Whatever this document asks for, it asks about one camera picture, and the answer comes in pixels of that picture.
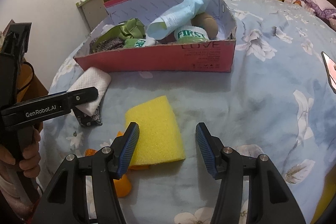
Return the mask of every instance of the patterned pouch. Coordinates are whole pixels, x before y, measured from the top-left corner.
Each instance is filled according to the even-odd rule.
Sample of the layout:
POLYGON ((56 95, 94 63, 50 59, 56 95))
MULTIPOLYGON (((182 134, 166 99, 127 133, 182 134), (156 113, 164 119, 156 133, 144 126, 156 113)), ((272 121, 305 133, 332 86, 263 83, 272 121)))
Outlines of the patterned pouch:
POLYGON ((85 113, 81 112, 77 107, 74 107, 72 111, 82 127, 101 126, 103 124, 101 121, 99 106, 92 116, 86 115, 85 113))
POLYGON ((95 52, 106 52, 111 50, 116 50, 118 48, 122 48, 125 45, 125 42, 120 38, 111 38, 100 42, 96 45, 95 50, 93 49, 93 45, 96 43, 97 38, 90 42, 90 54, 95 52))

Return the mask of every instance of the purple pillowcase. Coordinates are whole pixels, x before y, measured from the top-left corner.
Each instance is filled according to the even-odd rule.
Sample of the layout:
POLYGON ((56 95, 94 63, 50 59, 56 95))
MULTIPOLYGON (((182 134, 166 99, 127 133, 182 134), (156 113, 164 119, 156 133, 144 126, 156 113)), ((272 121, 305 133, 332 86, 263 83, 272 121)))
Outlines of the purple pillowcase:
POLYGON ((320 8, 320 6, 318 6, 318 4, 316 4, 313 0, 302 0, 307 4, 310 4, 310 6, 315 10, 316 12, 316 16, 321 18, 321 19, 330 19, 330 18, 334 18, 336 19, 336 16, 333 14, 336 14, 336 8, 332 6, 331 3, 329 3, 327 0, 324 0, 325 2, 327 2, 329 4, 329 6, 332 6, 333 9, 325 9, 322 10, 320 8))

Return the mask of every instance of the green ribbon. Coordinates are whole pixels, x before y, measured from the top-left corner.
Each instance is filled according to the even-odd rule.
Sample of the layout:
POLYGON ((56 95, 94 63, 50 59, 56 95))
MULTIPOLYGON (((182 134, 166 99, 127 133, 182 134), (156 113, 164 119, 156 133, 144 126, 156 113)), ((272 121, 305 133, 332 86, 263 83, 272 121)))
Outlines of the green ribbon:
POLYGON ((92 50, 95 52, 98 45, 108 39, 117 37, 122 40, 126 40, 128 38, 140 39, 144 38, 145 36, 145 28, 142 22, 137 18, 131 18, 127 21, 121 22, 117 26, 114 26, 106 34, 99 37, 92 45, 92 50))

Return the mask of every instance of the finger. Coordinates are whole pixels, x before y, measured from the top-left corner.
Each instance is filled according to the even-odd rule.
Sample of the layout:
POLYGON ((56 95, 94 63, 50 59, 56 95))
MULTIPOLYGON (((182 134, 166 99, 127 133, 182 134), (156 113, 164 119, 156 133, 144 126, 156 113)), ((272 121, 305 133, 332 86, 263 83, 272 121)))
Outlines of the finger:
POLYGON ((40 160, 41 160, 40 153, 37 153, 31 159, 21 160, 19 162, 19 166, 20 166, 21 170, 29 170, 31 168, 34 168, 36 165, 38 165, 40 160))
POLYGON ((37 142, 41 141, 40 132, 37 129, 34 130, 34 140, 37 142))
POLYGON ((38 152, 39 152, 39 143, 34 142, 31 145, 28 145, 23 150, 22 155, 25 159, 30 159, 30 158, 34 157, 38 152))
POLYGON ((12 154, 3 146, 0 144, 0 160, 7 164, 14 165, 15 159, 13 158, 12 154))
POLYGON ((41 170, 40 166, 37 165, 32 169, 24 171, 23 174, 25 175, 25 177, 28 178, 36 178, 39 175, 40 170, 41 170))

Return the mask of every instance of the bed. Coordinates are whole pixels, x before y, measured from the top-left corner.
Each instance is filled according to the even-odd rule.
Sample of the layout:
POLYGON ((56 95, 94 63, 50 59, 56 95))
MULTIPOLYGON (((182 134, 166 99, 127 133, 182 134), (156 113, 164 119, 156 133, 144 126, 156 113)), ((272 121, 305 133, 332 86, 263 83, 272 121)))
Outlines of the bed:
MULTIPOLYGON (((198 122, 205 122, 212 135, 243 155, 267 154, 306 222, 312 221, 325 178, 336 163, 336 95, 321 58, 324 51, 336 60, 336 32, 298 5, 224 1, 238 25, 232 72, 112 73, 101 108, 102 126, 81 128, 73 113, 44 122, 39 176, 43 187, 67 154, 83 156, 88 148, 110 145, 117 132, 125 130, 129 108, 166 95, 186 159, 128 171, 132 191, 119 199, 127 223, 210 223, 220 181, 207 173, 197 151, 198 122)), ((58 70, 50 93, 67 90, 83 73, 72 59, 76 51, 58 70)), ((94 217, 90 187, 87 178, 89 214, 94 217)), ((245 180, 241 223, 246 219, 247 191, 245 180)))

